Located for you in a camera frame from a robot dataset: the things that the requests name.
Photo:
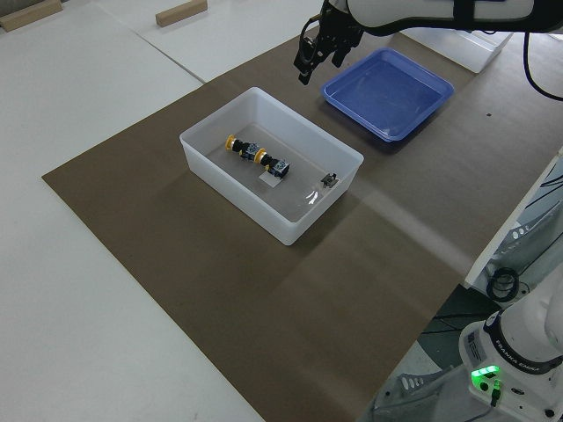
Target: wooden block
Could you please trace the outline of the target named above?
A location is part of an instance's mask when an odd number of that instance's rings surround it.
[[[191,0],[157,14],[158,26],[168,26],[208,9],[208,0]]]
[[[61,10],[61,0],[44,0],[21,11],[14,11],[9,15],[2,16],[0,18],[0,25],[5,31],[13,31]]]

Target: white tabletop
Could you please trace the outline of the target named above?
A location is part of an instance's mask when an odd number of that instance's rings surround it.
[[[155,14],[185,1],[95,1],[204,82],[295,37],[322,4],[321,0],[208,0],[207,11],[160,28]]]
[[[86,0],[0,56],[0,420],[262,420],[40,178],[201,83]]]

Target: blue tray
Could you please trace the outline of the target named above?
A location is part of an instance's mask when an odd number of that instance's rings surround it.
[[[330,104],[386,142],[410,134],[453,86],[391,48],[380,48],[327,82]]]

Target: brown table mat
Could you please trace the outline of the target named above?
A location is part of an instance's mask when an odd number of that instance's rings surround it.
[[[345,67],[387,45],[456,87],[398,145],[325,103],[329,63],[298,83],[292,40],[44,179],[265,420],[351,421],[561,146],[563,108],[524,82],[521,40],[474,76],[402,35],[366,36]],[[365,157],[290,247],[195,177],[179,144],[251,86]]]

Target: translucent storage container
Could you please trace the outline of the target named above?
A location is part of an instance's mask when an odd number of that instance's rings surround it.
[[[225,148],[229,135],[290,163],[283,178]],[[363,156],[259,88],[180,135],[190,170],[286,245],[350,186]],[[333,187],[323,178],[336,174]]]

